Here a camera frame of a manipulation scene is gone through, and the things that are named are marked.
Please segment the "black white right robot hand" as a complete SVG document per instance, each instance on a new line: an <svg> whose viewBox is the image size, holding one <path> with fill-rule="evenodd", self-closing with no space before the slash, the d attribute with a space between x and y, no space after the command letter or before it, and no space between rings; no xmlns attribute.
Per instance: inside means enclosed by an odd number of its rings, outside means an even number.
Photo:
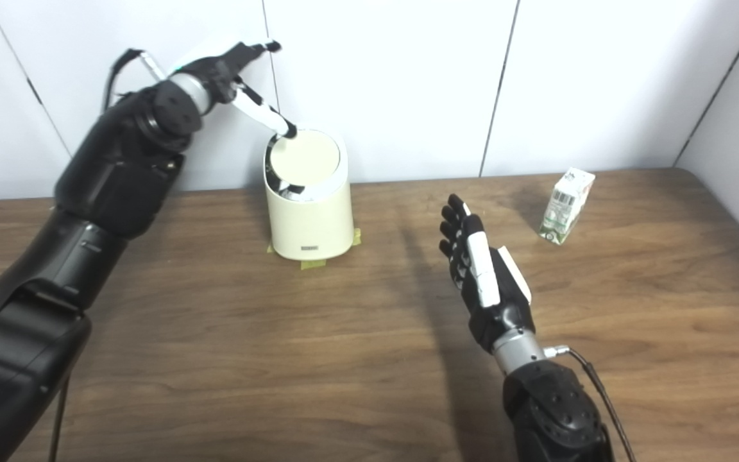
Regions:
<svg viewBox="0 0 739 462"><path fill-rule="evenodd" d="M504 334L536 332L528 290L521 287L504 248L489 244L480 216L455 194L449 195L441 216L439 249L466 304L473 339L492 354Z"/></svg>

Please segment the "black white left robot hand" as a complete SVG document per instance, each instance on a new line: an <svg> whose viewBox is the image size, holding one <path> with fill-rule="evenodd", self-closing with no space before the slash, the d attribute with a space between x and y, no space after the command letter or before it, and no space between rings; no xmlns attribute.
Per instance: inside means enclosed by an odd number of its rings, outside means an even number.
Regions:
<svg viewBox="0 0 739 462"><path fill-rule="evenodd" d="M298 128L282 116L241 77L241 71L264 53L277 53L282 45L273 39L265 43L237 43L216 56L204 56L182 65L168 76L192 101L200 117L215 105L231 105L247 117L269 128L277 137L294 139Z"/></svg>

